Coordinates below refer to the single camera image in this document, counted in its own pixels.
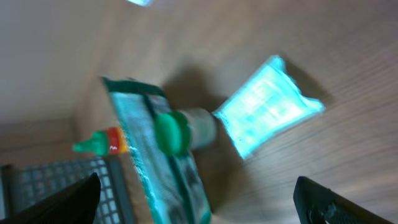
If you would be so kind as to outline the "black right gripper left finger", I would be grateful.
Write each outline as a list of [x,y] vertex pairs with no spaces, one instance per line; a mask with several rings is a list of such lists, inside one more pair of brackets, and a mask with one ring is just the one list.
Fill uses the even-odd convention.
[[1,220],[1,224],[93,224],[100,194],[100,178],[94,172],[39,203]]

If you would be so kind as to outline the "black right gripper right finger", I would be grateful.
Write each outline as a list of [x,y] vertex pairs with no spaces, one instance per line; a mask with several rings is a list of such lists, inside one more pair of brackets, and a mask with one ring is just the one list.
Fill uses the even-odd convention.
[[305,176],[298,177],[293,199],[301,224],[392,224]]

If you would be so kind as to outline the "red yellow sauce bottle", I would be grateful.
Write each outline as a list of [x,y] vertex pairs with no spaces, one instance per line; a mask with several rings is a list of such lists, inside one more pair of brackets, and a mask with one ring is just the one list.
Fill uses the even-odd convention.
[[128,144],[120,127],[96,131],[91,138],[73,145],[75,152],[93,152],[97,156],[108,156],[128,152]]

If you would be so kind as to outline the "green 3M product pack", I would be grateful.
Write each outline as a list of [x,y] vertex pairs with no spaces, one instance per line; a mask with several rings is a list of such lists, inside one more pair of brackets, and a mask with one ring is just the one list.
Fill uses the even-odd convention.
[[156,143],[155,117],[171,110],[165,92],[136,80],[102,81],[154,223],[210,223],[211,208],[193,157],[167,156]]

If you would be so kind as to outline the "teal wet wipes pack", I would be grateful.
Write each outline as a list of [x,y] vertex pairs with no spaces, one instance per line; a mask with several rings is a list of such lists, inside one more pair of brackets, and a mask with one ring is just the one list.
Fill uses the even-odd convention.
[[246,159],[271,137],[324,110],[320,100],[302,95],[284,59],[273,55],[213,115]]

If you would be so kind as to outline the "green lid glass jar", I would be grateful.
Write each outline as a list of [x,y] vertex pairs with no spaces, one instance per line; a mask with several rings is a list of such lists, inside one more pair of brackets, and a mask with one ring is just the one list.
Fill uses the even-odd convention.
[[202,108],[159,113],[154,120],[155,139],[168,156],[183,156],[210,145],[217,137],[217,123]]

